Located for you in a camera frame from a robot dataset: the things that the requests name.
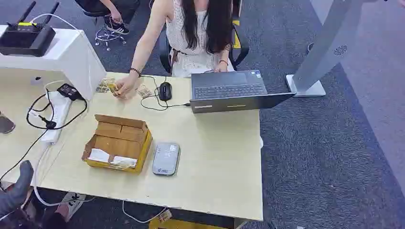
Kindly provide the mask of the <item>person's right hand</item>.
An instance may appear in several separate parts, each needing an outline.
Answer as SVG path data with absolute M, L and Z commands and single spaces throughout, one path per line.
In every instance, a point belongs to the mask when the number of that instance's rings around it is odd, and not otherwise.
M 118 99 L 129 99 L 138 89 L 141 83 L 138 73 L 130 73 L 128 76 L 116 81 L 116 90 L 113 95 Z

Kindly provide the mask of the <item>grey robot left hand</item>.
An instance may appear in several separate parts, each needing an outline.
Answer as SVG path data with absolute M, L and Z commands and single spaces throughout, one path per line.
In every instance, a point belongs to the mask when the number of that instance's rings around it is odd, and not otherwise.
M 0 191 L 0 218 L 20 208 L 27 198 L 33 178 L 33 167 L 26 160 L 20 164 L 20 176 L 10 191 Z

